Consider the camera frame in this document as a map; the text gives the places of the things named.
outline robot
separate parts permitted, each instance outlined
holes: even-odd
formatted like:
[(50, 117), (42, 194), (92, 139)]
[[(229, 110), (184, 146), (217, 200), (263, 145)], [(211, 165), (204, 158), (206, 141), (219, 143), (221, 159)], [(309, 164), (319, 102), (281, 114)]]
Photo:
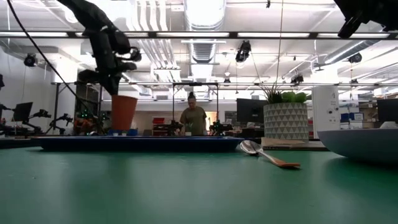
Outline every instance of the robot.
[[(141, 60), (137, 47), (131, 47), (127, 36), (121, 32), (98, 6), (84, 0), (58, 0), (69, 8), (85, 27), (83, 35), (89, 37), (96, 71), (84, 70), (78, 74), (82, 83), (99, 83), (110, 95), (117, 95), (122, 72), (135, 70), (134, 62)], [(129, 58), (118, 55), (129, 54)]]

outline silver spoon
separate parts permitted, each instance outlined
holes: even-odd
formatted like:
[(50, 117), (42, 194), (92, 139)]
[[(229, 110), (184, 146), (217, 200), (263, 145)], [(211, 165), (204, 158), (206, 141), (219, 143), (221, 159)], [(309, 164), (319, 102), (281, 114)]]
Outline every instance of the silver spoon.
[(264, 150), (262, 150), (262, 146), (255, 143), (254, 141), (249, 141), (249, 140), (245, 140), (243, 142), (241, 142), (241, 149), (249, 154), (249, 155), (262, 155), (266, 158), (268, 158), (274, 165), (279, 166), (279, 167), (299, 167), (300, 164), (299, 163), (288, 163), (285, 162), (283, 160), (280, 160), (278, 158), (275, 158), (273, 156), (270, 156), (268, 154), (266, 154), (264, 152)]

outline orange cup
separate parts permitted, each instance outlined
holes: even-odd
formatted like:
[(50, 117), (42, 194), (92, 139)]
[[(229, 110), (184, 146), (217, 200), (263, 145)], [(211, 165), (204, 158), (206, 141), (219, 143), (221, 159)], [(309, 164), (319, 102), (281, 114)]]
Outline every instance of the orange cup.
[(138, 99), (130, 96), (112, 96), (112, 129), (130, 130)]

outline person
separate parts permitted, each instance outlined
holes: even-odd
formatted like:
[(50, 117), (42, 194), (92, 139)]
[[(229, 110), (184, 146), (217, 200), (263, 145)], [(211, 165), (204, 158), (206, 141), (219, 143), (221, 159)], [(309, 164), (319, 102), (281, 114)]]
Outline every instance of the person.
[(193, 92), (189, 93), (188, 106), (181, 114), (180, 122), (184, 124), (181, 134), (191, 132), (192, 136), (205, 135), (207, 115), (203, 108), (197, 106), (197, 99)]

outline black cable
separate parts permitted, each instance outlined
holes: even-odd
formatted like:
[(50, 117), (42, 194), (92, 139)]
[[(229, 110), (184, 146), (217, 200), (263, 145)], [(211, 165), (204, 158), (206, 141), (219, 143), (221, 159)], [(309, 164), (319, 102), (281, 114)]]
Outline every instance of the black cable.
[(79, 101), (79, 103), (81, 103), (91, 114), (93, 114), (92, 110), (77, 96), (77, 94), (70, 88), (69, 84), (66, 83), (66, 81), (62, 78), (62, 76), (59, 74), (59, 72), (57, 71), (57, 69), (51, 64), (51, 62), (48, 60), (48, 58), (44, 55), (43, 51), (40, 49), (40, 47), (36, 44), (36, 42), (34, 41), (34, 39), (29, 35), (29, 33), (26, 31), (24, 25), (22, 25), (22, 22), (19, 20), (17, 13), (15, 12), (14, 6), (12, 6), (11, 0), (7, 0), (8, 6), (10, 7), (10, 10), (12, 12), (12, 15), (14, 15), (15, 20), (17, 21), (19, 27), (22, 29), (22, 31), (25, 33), (25, 35), (27, 36), (27, 38), (29, 38), (29, 40), (32, 42), (33, 46), (37, 49), (37, 51), (40, 53), (40, 55), (43, 57), (43, 59), (45, 60), (45, 62), (48, 63), (48, 65), (50, 66), (50, 68), (55, 72), (55, 74), (58, 75), (58, 77), (61, 79), (61, 81), (63, 82), (63, 84), (68, 88), (68, 90), (73, 94), (73, 96), (75, 96), (76, 100)]

